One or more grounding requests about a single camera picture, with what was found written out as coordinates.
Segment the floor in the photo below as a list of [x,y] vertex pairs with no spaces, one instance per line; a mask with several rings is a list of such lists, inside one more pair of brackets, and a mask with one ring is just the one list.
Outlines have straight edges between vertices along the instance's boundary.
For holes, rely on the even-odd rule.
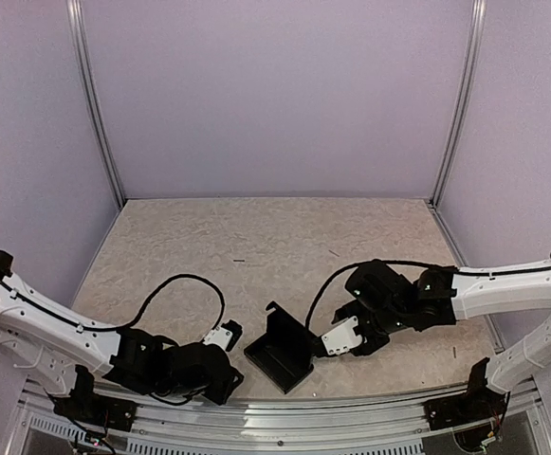
[[[244,335],[230,353],[246,379],[234,396],[333,398],[431,389],[464,382],[475,362],[493,354],[481,318],[422,334],[407,330],[369,357],[318,359],[288,395],[244,357],[265,331],[272,300],[303,321],[323,281],[343,265],[373,258],[453,264],[425,203],[403,199],[219,198],[130,201],[106,239],[74,309],[104,322],[130,320],[145,297],[178,273],[215,282],[227,299],[224,320]],[[409,279],[420,270],[399,267]],[[322,334],[350,301],[346,275],[325,293],[311,329]],[[200,340],[218,315],[218,300],[199,282],[176,282],[153,301],[138,328],[179,343]]]

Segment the black cable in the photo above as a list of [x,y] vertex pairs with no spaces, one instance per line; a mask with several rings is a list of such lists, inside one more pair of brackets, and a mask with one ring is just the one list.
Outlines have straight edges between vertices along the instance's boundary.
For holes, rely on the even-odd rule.
[[[64,316],[62,315],[59,315],[57,313],[54,313],[53,311],[51,311],[49,308],[45,308],[43,305],[37,303],[36,301],[34,300],[31,300],[29,299],[28,297],[22,295],[22,294],[18,294],[17,295],[17,298],[28,303],[30,306],[32,306],[33,308],[36,308],[38,309],[39,311],[42,311],[43,313],[46,313],[47,315],[50,315],[52,316],[53,318],[59,320],[60,322],[64,322],[65,324],[67,325],[70,325],[72,327],[79,327],[80,325],[82,326],[82,328],[87,331],[87,332],[101,332],[101,333],[104,333],[104,332],[116,332],[117,330],[119,329],[128,329],[128,328],[131,328],[133,326],[135,326],[136,324],[138,324],[138,322],[142,319],[142,315],[144,314],[144,312],[146,311],[147,307],[149,306],[149,304],[151,303],[151,301],[155,298],[155,296],[161,292],[163,290],[164,287],[166,287],[168,284],[170,284],[171,282],[174,282],[176,280],[181,280],[181,279],[190,279],[190,280],[197,280],[199,282],[202,282],[204,284],[206,284],[207,286],[211,287],[215,292],[216,294],[218,295],[218,299],[220,300],[220,314],[218,315],[218,319],[216,321],[216,323],[213,325],[213,327],[211,328],[212,330],[215,329],[216,327],[218,327],[218,325],[220,325],[220,321],[222,320],[222,317],[224,316],[225,314],[225,296],[223,295],[222,291],[218,288],[218,286],[216,286],[213,282],[211,282],[210,280],[206,279],[206,278],[203,278],[203,277],[200,277],[198,275],[193,275],[193,274],[189,274],[189,273],[183,273],[183,274],[179,274],[179,275],[174,275],[170,278],[168,278],[165,282],[163,282],[162,284],[160,284],[150,295],[149,297],[147,297],[142,306],[140,307],[140,309],[138,310],[136,316],[130,321],[130,322],[127,322],[123,325],[119,325],[119,326],[115,326],[115,327],[91,327],[91,326],[84,326],[84,325],[81,325],[79,322],[76,322],[74,320],[70,320],[68,318],[65,318]],[[0,284],[8,291],[8,292],[11,292],[12,289],[9,285],[7,285],[3,280],[0,279]]]
[[327,287],[330,285],[330,283],[341,273],[346,272],[347,270],[351,270],[352,268],[357,268],[360,265],[368,264],[370,261],[364,261],[362,263],[354,263],[354,264],[348,264],[343,268],[339,268],[336,272],[334,272],[330,277],[321,285],[321,288],[317,295],[315,296],[315,299],[313,299],[313,302],[311,303],[311,306],[309,306],[309,311],[306,313],[306,319],[304,320],[304,328],[306,330],[310,330],[309,327],[311,325],[311,318],[313,318],[313,313],[315,312],[315,308],[317,307],[317,304],[319,303],[321,296],[323,296],[323,293],[327,289]]
[[[315,308],[317,307],[317,304],[319,303],[321,297],[323,296],[323,293],[325,292],[326,288],[332,283],[332,281],[341,273],[346,272],[347,270],[351,270],[353,268],[357,268],[361,265],[368,264],[370,261],[364,261],[361,263],[354,263],[354,264],[348,264],[343,268],[338,269],[336,272],[334,272],[330,277],[325,281],[325,283],[321,286],[319,292],[315,296],[315,299],[313,299],[313,302],[311,303],[311,306],[309,306],[309,311],[306,314],[306,319],[304,320],[304,328],[309,330],[311,325],[311,319],[313,318],[313,313],[315,312]],[[406,261],[406,260],[397,260],[397,259],[391,259],[391,260],[384,260],[382,261],[387,265],[407,265],[410,267],[421,267],[426,269],[435,269],[435,270],[442,270],[449,273],[453,273],[454,275],[461,275],[465,277],[503,277],[503,276],[510,276],[510,275],[522,275],[525,273],[537,273],[537,272],[547,272],[551,271],[551,265],[547,265],[544,267],[535,267],[535,268],[524,268],[524,269],[518,269],[518,270],[500,270],[495,272],[467,272],[467,271],[461,271],[461,270],[452,270],[449,267],[439,265],[439,264],[429,264],[429,263],[422,263],[419,261]]]
[[80,429],[81,431],[84,431],[86,434],[88,434],[90,437],[94,438],[94,439],[97,439],[100,444],[102,444],[107,450],[109,450],[111,452],[111,455],[117,455],[117,452],[115,451],[115,449],[113,448],[113,446],[111,446],[110,444],[108,444],[106,442],[106,440],[104,438],[106,438],[108,436],[108,432],[105,431],[104,434],[100,434],[98,433],[97,431],[92,431],[91,429],[88,429],[86,427],[84,427],[82,424],[80,424],[79,422],[77,422],[76,420],[74,419],[71,419],[70,417],[66,417],[68,419],[68,421],[73,424],[75,427],[77,427],[78,429]]
[[[53,396],[51,396],[51,394],[47,393],[46,389],[44,389],[44,392],[46,393],[47,395],[47,398],[49,398],[49,401],[52,402],[52,404],[54,406],[56,406],[56,400],[54,399]],[[80,429],[81,431],[83,431],[85,434],[88,434],[90,437],[94,438],[94,439],[97,439],[98,441],[100,441],[100,443],[105,446],[110,452],[111,452],[111,455],[117,455],[117,452],[115,451],[115,449],[105,441],[105,438],[108,436],[108,428],[106,427],[106,419],[105,419],[105,422],[104,422],[104,433],[99,433],[97,431],[94,431],[93,429],[89,429],[89,428],[86,428],[84,427],[82,424],[80,424],[79,422],[77,422],[75,419],[71,419],[70,417],[66,417],[66,419],[71,423],[73,424],[75,427],[77,427],[78,429]]]
[[503,411],[503,415],[501,415],[501,422],[499,423],[499,430],[497,431],[497,434],[498,434],[498,432],[501,431],[501,428],[503,427],[503,422],[505,421],[506,412],[509,409],[509,401],[511,401],[511,392],[510,391],[508,391],[506,393],[505,410]]
[[185,397],[185,399],[183,401],[179,401],[179,402],[175,403],[174,401],[164,400],[163,398],[155,395],[154,393],[149,393],[149,396],[151,398],[153,398],[154,400],[158,401],[159,403],[163,403],[164,405],[170,405],[170,406],[183,406],[183,405],[186,405],[187,403],[191,402],[191,400],[193,400],[193,397],[194,397],[194,395],[187,396],[187,397]]
[[[136,324],[138,324],[139,321],[142,319],[142,315],[146,311],[146,309],[149,306],[149,304],[151,303],[151,301],[155,298],[155,296],[157,294],[159,294],[159,292],[161,292],[163,290],[163,288],[166,287],[171,282],[174,282],[176,280],[182,280],[182,279],[197,280],[198,282],[202,282],[205,285],[211,287],[216,292],[216,294],[218,295],[218,299],[220,300],[220,314],[218,315],[218,319],[216,320],[216,322],[214,323],[214,325],[212,326],[211,329],[213,330],[216,327],[218,327],[220,325],[220,321],[222,320],[223,315],[225,314],[225,296],[222,294],[222,291],[218,288],[218,286],[216,286],[213,282],[211,282],[210,280],[208,280],[206,278],[200,277],[198,275],[193,275],[193,274],[190,274],[190,273],[182,273],[180,275],[174,275],[173,277],[168,278],[165,282],[160,284],[151,294],[149,294],[149,297],[147,297],[144,300],[144,302],[142,303],[142,306],[138,310],[138,313],[136,314],[136,316],[130,322],[128,322],[127,324],[120,325],[120,326],[116,327],[116,329],[127,329],[127,328],[133,327]],[[92,329],[92,331],[93,332],[104,332],[103,329],[102,330]]]

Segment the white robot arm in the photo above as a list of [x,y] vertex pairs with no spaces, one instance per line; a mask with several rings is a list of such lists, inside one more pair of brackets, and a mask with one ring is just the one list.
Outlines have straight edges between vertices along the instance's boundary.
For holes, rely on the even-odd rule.
[[[94,378],[122,385],[138,393],[190,398],[203,394],[224,404],[243,381],[228,360],[242,328],[234,321],[217,325],[202,341],[178,346],[166,337],[152,336],[132,323],[103,324],[79,315],[41,295],[12,273],[12,258],[0,251],[0,352],[39,382],[55,404],[55,411],[73,420],[129,430],[136,404],[93,393]],[[195,278],[180,275],[178,278]]]
[[[409,282],[390,268],[395,264],[426,270]],[[336,311],[333,323],[338,325],[315,336],[309,324],[317,302],[327,285],[350,269],[356,270],[345,288],[354,300]],[[370,355],[400,330],[422,332],[461,319],[534,309],[551,309],[551,255],[538,263],[479,269],[373,260],[335,272],[313,301],[304,325],[272,302],[267,307],[274,311],[267,317],[266,333],[246,348],[246,356],[288,392],[311,373],[314,356]],[[465,394],[428,402],[432,429],[463,425],[493,412],[503,414],[505,396],[550,363],[551,315],[511,348],[473,366]]]

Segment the small white component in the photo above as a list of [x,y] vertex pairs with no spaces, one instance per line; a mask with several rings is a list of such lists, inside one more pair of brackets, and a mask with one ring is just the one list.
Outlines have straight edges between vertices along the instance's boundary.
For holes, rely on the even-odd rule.
[[358,318],[353,316],[321,336],[325,351],[329,355],[341,355],[357,348],[363,342],[363,337],[354,330],[358,326]]
[[486,447],[488,444],[492,444],[494,442],[496,442],[496,436],[492,436],[490,438],[487,438],[484,441],[482,441],[482,447]]
[[220,346],[223,351],[226,351],[232,338],[233,332],[231,330],[216,327],[210,330],[203,338],[203,344],[215,344],[216,346]]

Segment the purple wall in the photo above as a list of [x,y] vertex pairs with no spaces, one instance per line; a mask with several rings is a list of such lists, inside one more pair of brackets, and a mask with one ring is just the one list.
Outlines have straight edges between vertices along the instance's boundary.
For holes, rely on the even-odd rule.
[[100,1],[85,27],[130,197],[427,197],[470,0]]
[[[441,210],[471,265],[547,257],[551,2],[488,2],[468,117]],[[497,322],[510,344],[542,316],[504,315]],[[551,416],[551,369],[537,382]]]
[[[64,304],[116,216],[74,55],[64,1],[0,1],[0,248]],[[0,356],[0,442],[23,382]]]

